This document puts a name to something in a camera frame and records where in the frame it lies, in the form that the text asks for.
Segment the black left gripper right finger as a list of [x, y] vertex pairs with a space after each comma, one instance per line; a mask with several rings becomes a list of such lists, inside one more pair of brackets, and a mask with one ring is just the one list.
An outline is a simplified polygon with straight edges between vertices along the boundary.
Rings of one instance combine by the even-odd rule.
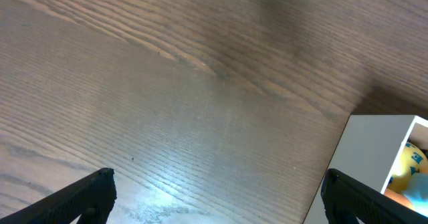
[[337, 169], [328, 169], [321, 189], [329, 224], [426, 224], [427, 218]]

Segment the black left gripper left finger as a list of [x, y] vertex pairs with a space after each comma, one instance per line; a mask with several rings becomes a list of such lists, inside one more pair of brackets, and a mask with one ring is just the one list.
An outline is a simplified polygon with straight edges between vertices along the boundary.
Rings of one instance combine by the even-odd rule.
[[102, 168], [46, 198], [1, 219], [2, 224], [104, 224], [117, 198], [114, 170]]

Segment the yellow ball with blue letters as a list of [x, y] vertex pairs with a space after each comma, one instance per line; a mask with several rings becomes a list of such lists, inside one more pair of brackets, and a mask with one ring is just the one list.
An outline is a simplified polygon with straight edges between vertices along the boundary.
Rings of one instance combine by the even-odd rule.
[[427, 157], [425, 153], [414, 144], [407, 142], [399, 160], [393, 164], [392, 175], [387, 188], [400, 193], [407, 188], [411, 177], [418, 173], [421, 167], [426, 166]]

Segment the yellow blue duck toy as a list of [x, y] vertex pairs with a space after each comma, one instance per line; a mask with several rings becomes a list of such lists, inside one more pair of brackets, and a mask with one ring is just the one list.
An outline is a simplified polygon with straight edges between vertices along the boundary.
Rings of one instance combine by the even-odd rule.
[[384, 196], [427, 217], [427, 167], [422, 167], [409, 180], [401, 193], [386, 189]]

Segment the white cardboard box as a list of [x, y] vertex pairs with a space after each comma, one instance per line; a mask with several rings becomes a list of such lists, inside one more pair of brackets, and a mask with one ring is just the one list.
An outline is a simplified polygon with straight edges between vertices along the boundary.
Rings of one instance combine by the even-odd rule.
[[[337, 169], [384, 194], [392, 175], [393, 164], [399, 160], [407, 142], [423, 152], [427, 150], [425, 119], [412, 115], [352, 115], [327, 170]], [[304, 224], [329, 223], [321, 198], [323, 180], [324, 177]]]

